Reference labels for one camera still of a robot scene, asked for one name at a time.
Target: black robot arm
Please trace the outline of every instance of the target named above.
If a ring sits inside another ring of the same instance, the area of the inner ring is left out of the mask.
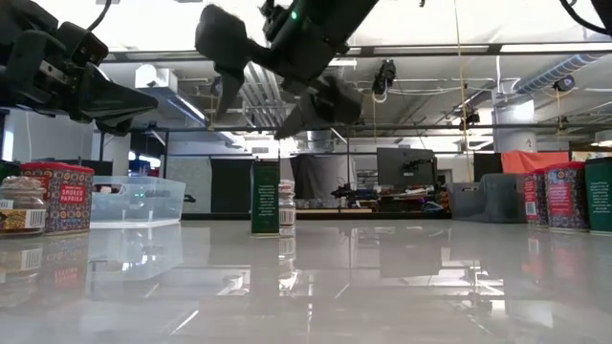
[[[91,31],[57,25],[33,1],[0,1],[0,107],[95,121],[103,132],[127,134],[132,118],[156,108],[157,100],[98,69],[108,48]]]
[[[348,38],[378,0],[295,0],[287,9],[266,0],[261,12],[269,47],[248,39],[242,20],[215,5],[204,8],[196,50],[210,58],[222,78],[218,114],[234,101],[244,83],[243,70],[256,63],[283,77],[281,87],[300,95],[294,111],[276,132],[285,139],[335,122],[353,124],[361,114],[361,94],[321,74],[337,55],[349,50]]]

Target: spice jar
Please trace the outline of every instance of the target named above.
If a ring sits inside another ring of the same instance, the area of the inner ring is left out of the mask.
[[[45,229],[46,190],[28,177],[7,177],[0,186],[0,235],[42,234]]]
[[[280,217],[280,234],[295,232],[295,201],[294,183],[291,181],[280,181],[278,186],[278,215]]]

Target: plastic storage bin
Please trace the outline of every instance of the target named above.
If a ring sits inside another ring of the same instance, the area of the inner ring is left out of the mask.
[[[185,184],[153,177],[94,177],[92,227],[179,222]]]
[[[524,224],[522,175],[488,174],[480,183],[452,183],[448,187],[453,220]]]

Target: gray bin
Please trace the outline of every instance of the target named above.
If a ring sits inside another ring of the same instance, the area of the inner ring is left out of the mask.
[[[488,174],[480,183],[452,183],[448,187],[453,220],[524,224],[522,175]]]

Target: green tin can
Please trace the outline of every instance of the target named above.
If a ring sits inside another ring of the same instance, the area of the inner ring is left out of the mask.
[[[591,230],[612,233],[612,158],[586,161],[585,177]]]

